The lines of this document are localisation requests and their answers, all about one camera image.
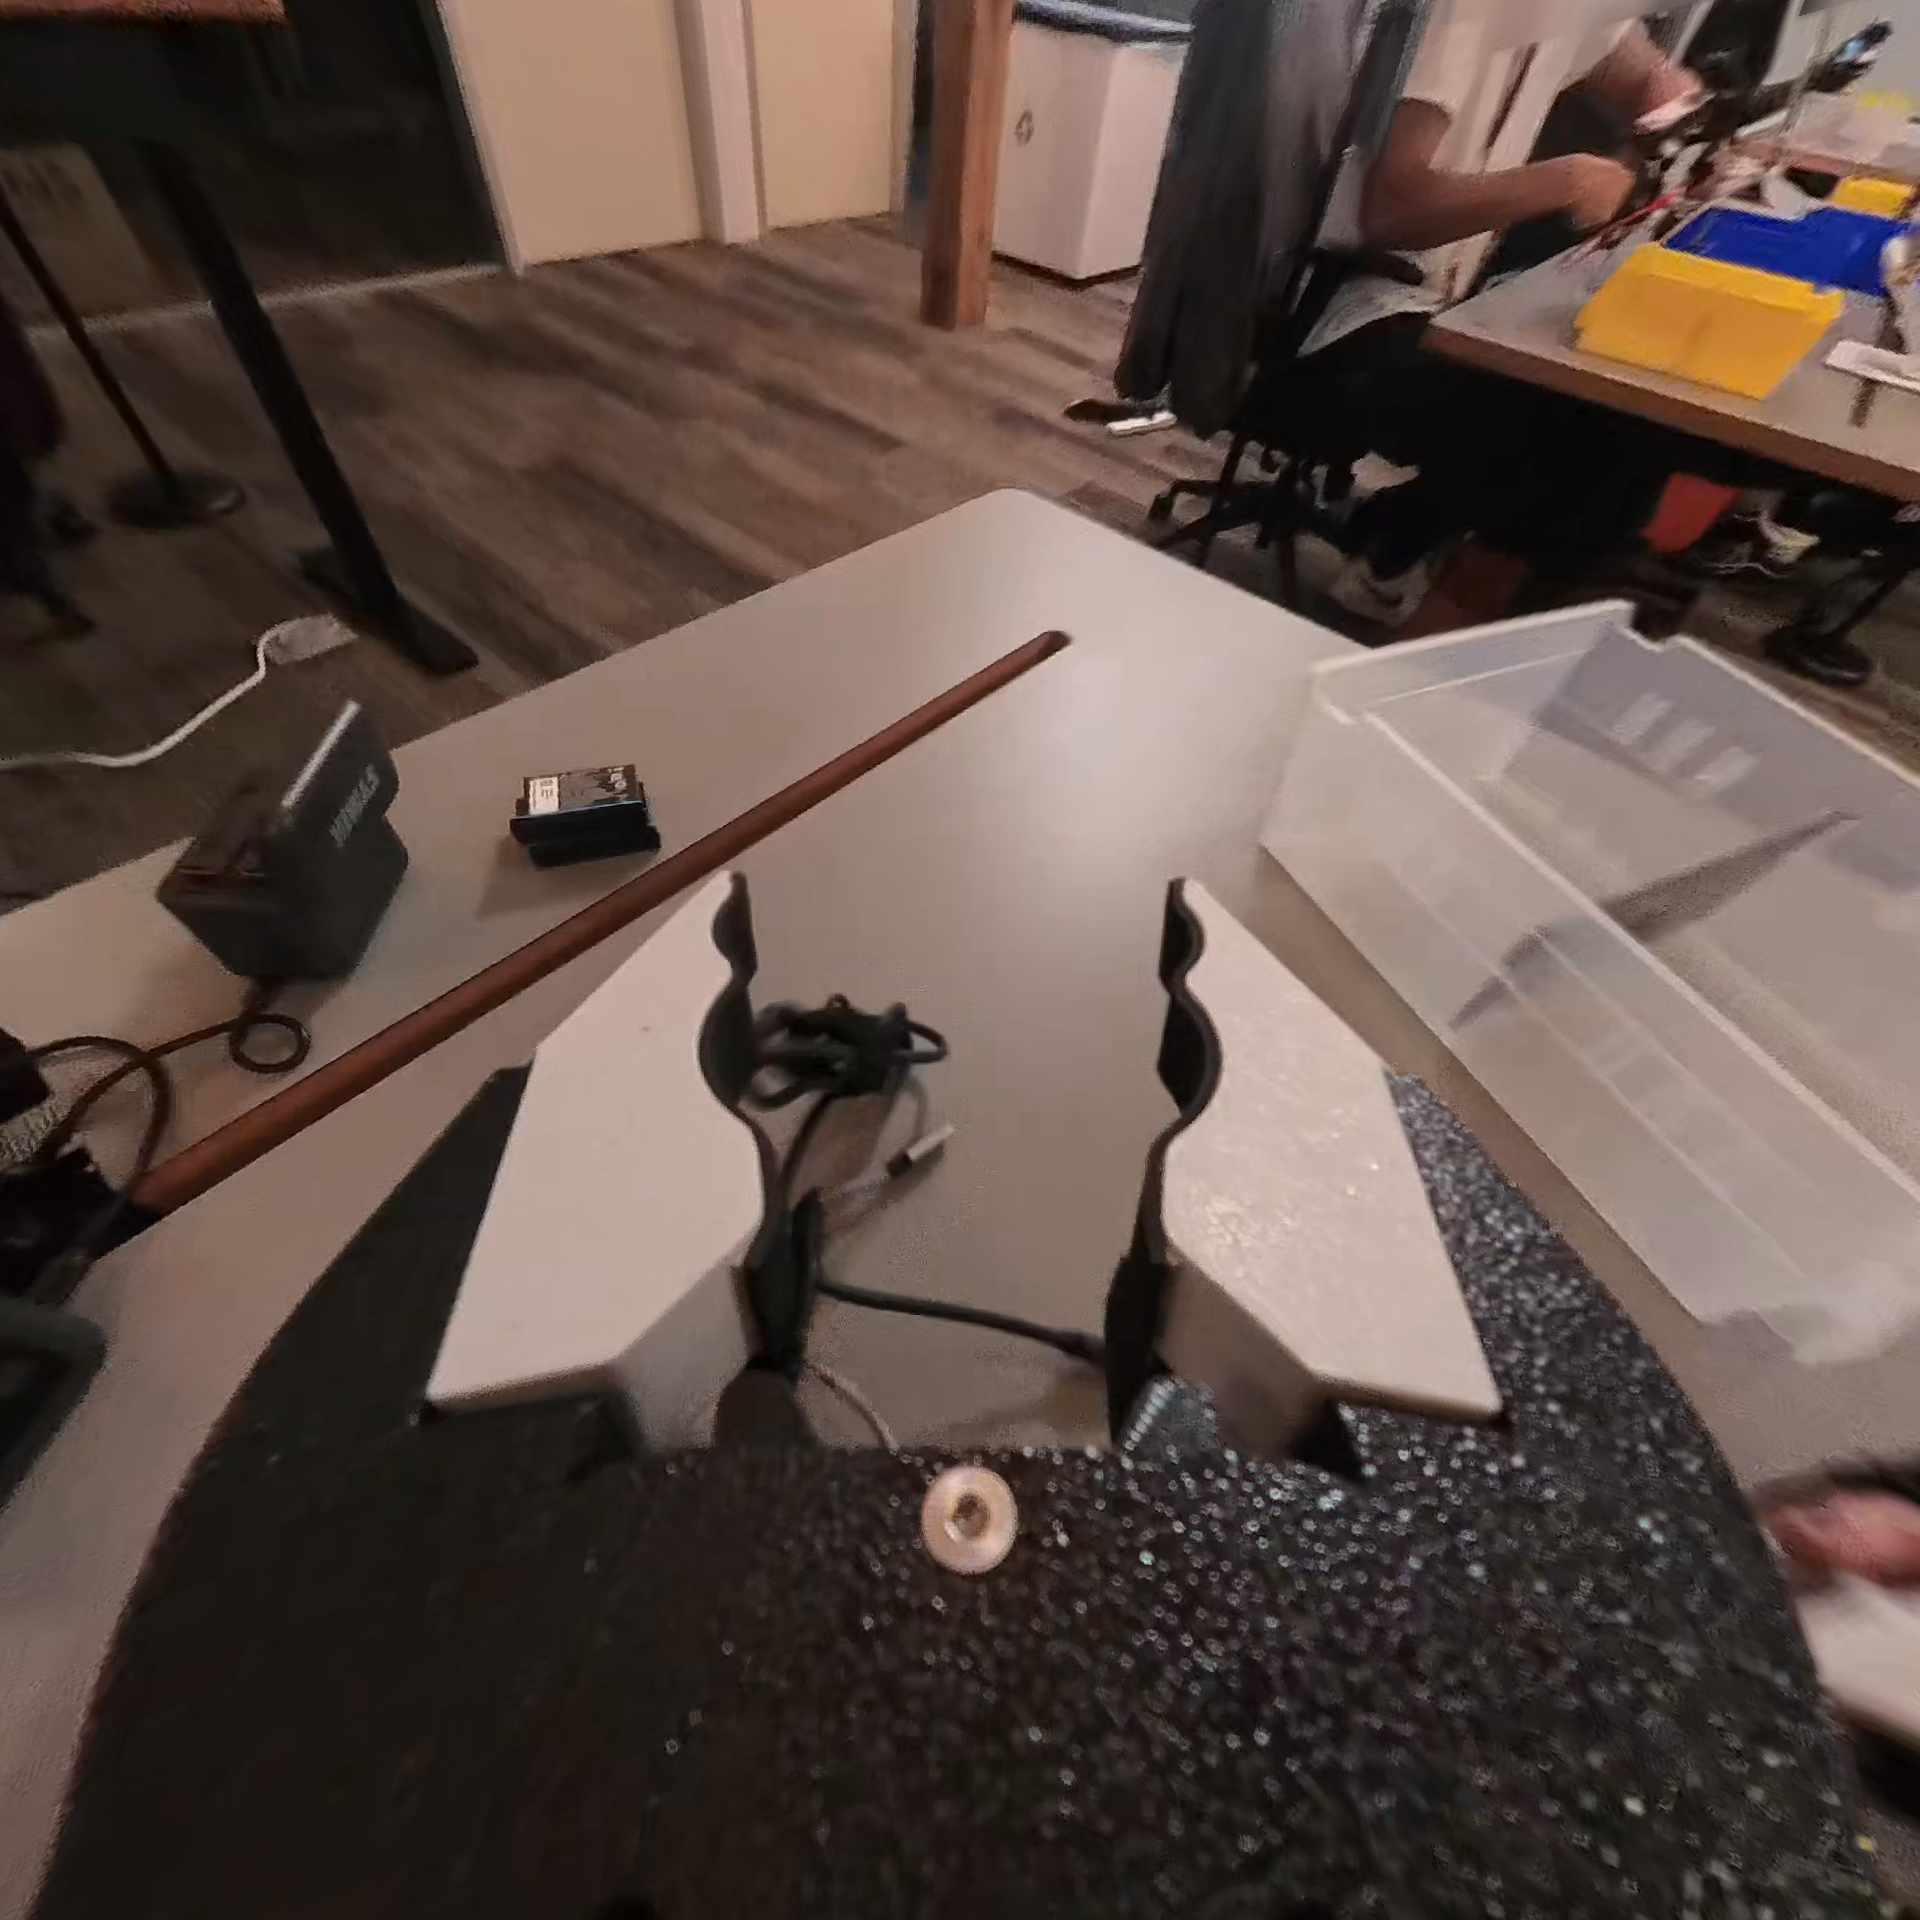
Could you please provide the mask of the brown wooden strip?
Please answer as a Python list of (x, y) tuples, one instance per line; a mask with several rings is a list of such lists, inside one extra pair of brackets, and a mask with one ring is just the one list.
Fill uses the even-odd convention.
[(803, 814), (826, 805), (927, 737), (1016, 686), (1025, 675), (1067, 646), (1071, 635), (1065, 632), (1046, 632), (1023, 642), (879, 733), (857, 741), (849, 752), (778, 788), (769, 800), (746, 809), (734, 820), (659, 860), (638, 877), (589, 904), (534, 942), (505, 954), (441, 996), (357, 1042), (336, 1060), (306, 1072), (250, 1114), (159, 1164), (133, 1187), (136, 1209), (146, 1216), (169, 1216), (199, 1201), (214, 1187), (259, 1164), (280, 1145), (350, 1107), (426, 1053), (586, 958), (595, 947), (670, 905), (696, 882), (720, 874)]

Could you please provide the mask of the blue storage bin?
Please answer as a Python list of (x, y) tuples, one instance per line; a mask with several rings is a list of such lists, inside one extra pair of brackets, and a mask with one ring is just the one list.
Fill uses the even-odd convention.
[(1671, 228), (1664, 248), (1821, 290), (1882, 297), (1883, 250), (1905, 238), (1915, 238), (1915, 224), (1825, 201), (1792, 218), (1723, 204), (1703, 208)]

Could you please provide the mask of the black power station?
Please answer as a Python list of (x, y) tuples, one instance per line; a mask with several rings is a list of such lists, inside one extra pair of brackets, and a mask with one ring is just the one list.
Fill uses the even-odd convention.
[(409, 870), (398, 792), (374, 713), (347, 701), (229, 793), (160, 877), (159, 905), (233, 977), (345, 978)]

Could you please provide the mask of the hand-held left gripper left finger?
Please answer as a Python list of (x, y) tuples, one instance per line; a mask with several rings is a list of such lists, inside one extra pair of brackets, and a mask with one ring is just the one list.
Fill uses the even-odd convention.
[(746, 1114), (759, 970), (723, 870), (536, 1049), (426, 1386), (439, 1416), (611, 1402), (648, 1453), (714, 1440), (774, 1347), (775, 1149)]

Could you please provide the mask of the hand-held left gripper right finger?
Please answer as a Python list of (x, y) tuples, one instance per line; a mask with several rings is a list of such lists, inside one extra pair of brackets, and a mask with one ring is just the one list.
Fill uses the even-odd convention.
[(1198, 881), (1168, 885), (1159, 984), (1173, 1117), (1107, 1300), (1115, 1449), (1345, 1459), (1342, 1408), (1499, 1425), (1378, 1056)]

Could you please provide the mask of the black round base stand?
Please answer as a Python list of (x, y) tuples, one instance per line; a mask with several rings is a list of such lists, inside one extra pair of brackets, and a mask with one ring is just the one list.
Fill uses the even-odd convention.
[(39, 251), (8, 193), (3, 193), (3, 233), (82, 362), (91, 384), (141, 452), (142, 467), (115, 482), (110, 491), (110, 515), (137, 531), (175, 533), (241, 512), (248, 505), (248, 494), (238, 482), (214, 470), (182, 469), (162, 451), (128, 389), (91, 341), (86, 317)]

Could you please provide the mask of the person's right hand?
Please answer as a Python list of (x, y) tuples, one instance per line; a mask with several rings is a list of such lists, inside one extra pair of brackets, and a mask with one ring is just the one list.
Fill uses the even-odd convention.
[(1765, 1529), (1803, 1585), (1918, 1586), (1918, 1507), (1905, 1496), (1838, 1488), (1771, 1507)]

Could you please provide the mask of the small black battery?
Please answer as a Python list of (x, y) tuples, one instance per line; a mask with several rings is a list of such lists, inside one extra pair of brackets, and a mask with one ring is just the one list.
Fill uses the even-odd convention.
[(614, 857), (651, 857), (664, 844), (645, 785), (632, 764), (526, 777), (511, 818), (511, 836), (542, 870)]

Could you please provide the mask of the wooden post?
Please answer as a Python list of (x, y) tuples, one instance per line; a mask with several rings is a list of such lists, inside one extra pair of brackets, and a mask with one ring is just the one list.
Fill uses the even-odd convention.
[(929, 198), (920, 317), (978, 329), (990, 314), (1013, 2), (934, 9)]

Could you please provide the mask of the grey work desk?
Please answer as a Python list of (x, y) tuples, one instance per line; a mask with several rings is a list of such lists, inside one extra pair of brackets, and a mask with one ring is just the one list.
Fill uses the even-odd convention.
[(1576, 348), (1578, 310), (1623, 253), (1664, 244), (1633, 224), (1502, 278), (1443, 310), (1425, 344), (1463, 369), (1750, 452), (1831, 482), (1914, 505), (1918, 498), (1915, 379), (1875, 379), (1889, 316), (1883, 297), (1850, 294), (1843, 317), (1765, 401), (1744, 401)]

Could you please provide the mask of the grey jacket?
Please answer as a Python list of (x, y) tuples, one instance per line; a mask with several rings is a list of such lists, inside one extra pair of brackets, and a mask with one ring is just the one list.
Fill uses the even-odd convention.
[(1115, 393), (1223, 433), (1262, 328), (1386, 139), (1434, 5), (1203, 2), (1149, 216)]

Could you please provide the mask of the clear plastic bin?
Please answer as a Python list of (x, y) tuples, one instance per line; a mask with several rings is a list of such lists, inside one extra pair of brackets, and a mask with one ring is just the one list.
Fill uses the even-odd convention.
[(1918, 1309), (1918, 795), (1626, 603), (1319, 662), (1264, 849), (1706, 1326)]

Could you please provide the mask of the black-legged desk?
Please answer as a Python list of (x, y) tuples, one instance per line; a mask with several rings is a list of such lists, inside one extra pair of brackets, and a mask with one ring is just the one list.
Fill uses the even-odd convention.
[(243, 57), (297, 33), (295, 5), (5, 5), (5, 104), (82, 146), (127, 148), (218, 320), (326, 542), (302, 576), (434, 677), (479, 657), (405, 597), (203, 179), (246, 124)]

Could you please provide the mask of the black office chair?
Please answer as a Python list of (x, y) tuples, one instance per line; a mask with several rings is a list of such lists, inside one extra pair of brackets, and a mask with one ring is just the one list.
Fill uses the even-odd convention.
[(1403, 253), (1322, 248), (1302, 257), (1264, 316), (1222, 469), (1166, 485), (1145, 509), (1151, 544), (1201, 570), (1219, 540), (1251, 533), (1277, 562), (1285, 609), (1302, 595), (1297, 542), (1331, 542), (1359, 505), (1357, 470), (1367, 446), (1353, 382), (1339, 369), (1306, 369), (1323, 350), (1327, 314), (1352, 281), (1421, 290), (1425, 270)]

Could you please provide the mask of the large yellow bin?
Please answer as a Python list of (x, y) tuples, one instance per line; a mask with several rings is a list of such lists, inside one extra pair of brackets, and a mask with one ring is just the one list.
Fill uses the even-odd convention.
[(1765, 401), (1843, 317), (1848, 294), (1646, 244), (1578, 310), (1576, 348), (1626, 369)]

